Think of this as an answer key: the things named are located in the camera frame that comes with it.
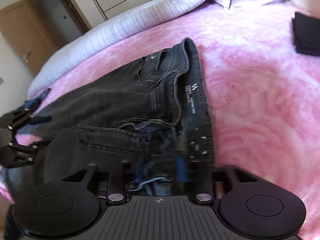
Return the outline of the dark denim jeans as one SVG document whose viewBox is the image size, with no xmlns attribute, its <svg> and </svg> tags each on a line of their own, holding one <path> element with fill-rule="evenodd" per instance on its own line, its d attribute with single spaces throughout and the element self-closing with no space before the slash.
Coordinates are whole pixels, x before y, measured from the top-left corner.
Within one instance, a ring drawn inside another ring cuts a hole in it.
<svg viewBox="0 0 320 240">
<path fill-rule="evenodd" d="M 47 146 L 33 165 L 6 170 L 14 203 L 4 238 L 71 237 L 93 226 L 111 194 L 170 196 L 189 190 L 176 180 L 175 155 L 214 165 L 212 121 L 196 45 L 190 38 L 121 66 L 49 104 L 27 125 Z M 145 155 L 143 180 L 136 162 Z"/>
</svg>

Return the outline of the black folded cloth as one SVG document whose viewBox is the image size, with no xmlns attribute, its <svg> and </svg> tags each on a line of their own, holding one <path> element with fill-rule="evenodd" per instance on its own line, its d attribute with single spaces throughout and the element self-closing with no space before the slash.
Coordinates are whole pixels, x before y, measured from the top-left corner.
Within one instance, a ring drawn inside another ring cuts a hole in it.
<svg viewBox="0 0 320 240">
<path fill-rule="evenodd" d="M 320 20 L 300 12 L 292 19 L 293 44 L 299 54 L 320 55 Z"/>
</svg>

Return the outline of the white ribbed duvet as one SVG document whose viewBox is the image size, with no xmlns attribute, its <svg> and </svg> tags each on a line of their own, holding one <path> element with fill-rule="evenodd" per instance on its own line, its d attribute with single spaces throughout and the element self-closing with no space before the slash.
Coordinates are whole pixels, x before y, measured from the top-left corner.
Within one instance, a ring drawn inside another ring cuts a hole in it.
<svg viewBox="0 0 320 240">
<path fill-rule="evenodd" d="M 55 52 L 33 79 L 27 93 L 32 99 L 82 62 L 105 48 L 141 31 L 178 18 L 206 0 L 153 0 L 110 20 Z"/>
</svg>

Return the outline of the pink fluffy blanket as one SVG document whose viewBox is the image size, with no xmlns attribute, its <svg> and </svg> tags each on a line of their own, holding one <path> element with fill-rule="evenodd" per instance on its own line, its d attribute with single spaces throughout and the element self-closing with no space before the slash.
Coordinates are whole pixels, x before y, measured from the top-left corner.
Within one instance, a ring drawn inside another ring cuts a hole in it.
<svg viewBox="0 0 320 240">
<path fill-rule="evenodd" d="M 190 162 L 188 191 L 111 194 L 93 226 L 55 239 L 319 239 L 319 58 L 296 52 L 295 12 L 282 4 L 225 11 L 205 3 L 105 48 L 47 87 L 34 117 L 65 94 L 190 38 L 215 153 L 209 169 Z M 9 186 L 21 182 L 6 170 L 4 217 L 14 203 Z"/>
</svg>

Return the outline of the wooden door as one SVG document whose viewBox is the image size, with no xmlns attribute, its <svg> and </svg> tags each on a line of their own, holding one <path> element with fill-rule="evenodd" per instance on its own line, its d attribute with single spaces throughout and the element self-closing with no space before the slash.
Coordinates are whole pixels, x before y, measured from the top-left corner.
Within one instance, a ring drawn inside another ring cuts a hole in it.
<svg viewBox="0 0 320 240">
<path fill-rule="evenodd" d="M 59 49 L 28 0 L 1 9 L 1 31 L 34 75 Z"/>
</svg>

